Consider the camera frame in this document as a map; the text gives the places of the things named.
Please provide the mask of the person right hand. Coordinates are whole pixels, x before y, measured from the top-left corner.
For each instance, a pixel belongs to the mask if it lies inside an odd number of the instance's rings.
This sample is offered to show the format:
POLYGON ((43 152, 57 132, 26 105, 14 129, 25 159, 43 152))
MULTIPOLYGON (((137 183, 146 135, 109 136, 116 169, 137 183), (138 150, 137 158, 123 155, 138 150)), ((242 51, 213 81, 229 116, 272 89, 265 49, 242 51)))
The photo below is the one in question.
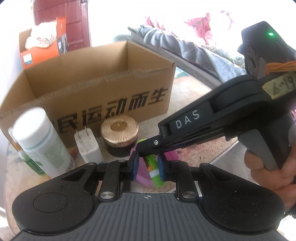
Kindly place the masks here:
POLYGON ((277 121, 239 141, 247 148, 244 162, 252 179, 276 193, 285 209, 295 213, 295 122, 277 121))

